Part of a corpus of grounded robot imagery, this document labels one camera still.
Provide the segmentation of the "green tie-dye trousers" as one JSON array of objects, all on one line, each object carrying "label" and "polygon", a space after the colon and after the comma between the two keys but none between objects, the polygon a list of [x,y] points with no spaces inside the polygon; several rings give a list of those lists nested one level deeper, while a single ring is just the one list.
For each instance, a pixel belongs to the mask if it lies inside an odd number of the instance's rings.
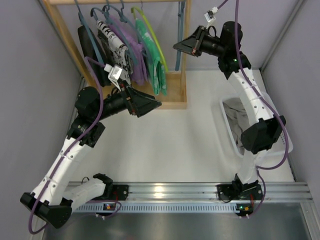
[{"label": "green tie-dye trousers", "polygon": [[149,73],[149,83],[152,87],[153,93],[156,96],[159,94],[166,96],[168,94],[166,72],[157,46],[143,20],[136,18],[135,28],[140,33],[146,44],[147,50],[150,53],[151,59],[147,61],[147,67]]}]

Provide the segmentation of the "lime green hanger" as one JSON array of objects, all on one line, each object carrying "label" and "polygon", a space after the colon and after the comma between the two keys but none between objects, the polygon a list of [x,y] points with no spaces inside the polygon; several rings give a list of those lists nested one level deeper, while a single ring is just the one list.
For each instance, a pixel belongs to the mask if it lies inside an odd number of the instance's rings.
[{"label": "lime green hanger", "polygon": [[131,7],[130,11],[133,14],[134,18],[136,18],[136,13],[135,12],[138,12],[139,15],[142,17],[142,19],[143,19],[144,23],[146,24],[146,26],[147,26],[147,28],[148,28],[148,30],[150,32],[150,35],[152,36],[152,38],[154,40],[154,43],[155,43],[155,45],[156,45],[156,47],[158,49],[160,58],[162,60],[162,64],[164,66],[164,70],[165,70],[166,73],[168,73],[169,72],[169,68],[168,68],[168,65],[167,65],[167,62],[166,62],[166,58],[165,58],[165,56],[163,54],[162,48],[161,48],[160,43],[158,41],[158,38],[157,38],[157,36],[155,34],[155,31],[154,31],[153,27],[151,26],[150,22],[148,21],[147,17],[145,16],[143,10],[138,8],[138,7],[136,7],[136,6],[133,6],[133,7]]}]

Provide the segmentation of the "grey trousers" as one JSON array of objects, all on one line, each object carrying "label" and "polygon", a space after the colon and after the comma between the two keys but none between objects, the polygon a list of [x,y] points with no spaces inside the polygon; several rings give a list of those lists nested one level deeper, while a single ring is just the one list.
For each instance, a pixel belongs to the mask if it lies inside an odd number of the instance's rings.
[{"label": "grey trousers", "polygon": [[250,127],[247,112],[239,98],[234,97],[226,99],[222,104],[236,151],[243,156],[245,148],[241,141],[241,135]]}]

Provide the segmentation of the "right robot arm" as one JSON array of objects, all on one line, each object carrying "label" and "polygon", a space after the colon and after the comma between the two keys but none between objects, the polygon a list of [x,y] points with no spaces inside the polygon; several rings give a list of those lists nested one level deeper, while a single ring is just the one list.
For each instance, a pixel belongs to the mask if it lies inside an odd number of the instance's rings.
[{"label": "right robot arm", "polygon": [[211,35],[210,28],[200,25],[192,35],[173,45],[190,56],[205,53],[217,57],[220,71],[238,94],[248,117],[249,127],[240,135],[244,147],[241,167],[230,183],[217,186],[218,198],[223,202],[262,199],[257,170],[286,124],[285,117],[272,108],[255,83],[251,63],[240,50],[242,37],[242,26],[227,21],[220,36]]}]

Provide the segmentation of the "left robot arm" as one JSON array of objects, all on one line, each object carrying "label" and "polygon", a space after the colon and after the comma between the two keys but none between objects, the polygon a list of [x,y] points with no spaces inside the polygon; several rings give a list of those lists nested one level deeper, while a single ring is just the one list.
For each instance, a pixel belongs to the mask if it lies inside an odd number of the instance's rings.
[{"label": "left robot arm", "polygon": [[102,173],[84,184],[67,190],[72,175],[85,156],[96,146],[105,126],[102,120],[122,111],[138,118],[162,106],[154,96],[121,84],[118,92],[104,98],[95,87],[83,88],[77,96],[77,117],[67,132],[63,146],[47,174],[20,202],[30,210],[28,226],[37,216],[47,225],[60,229],[72,213],[90,201],[116,201],[114,181]]}]

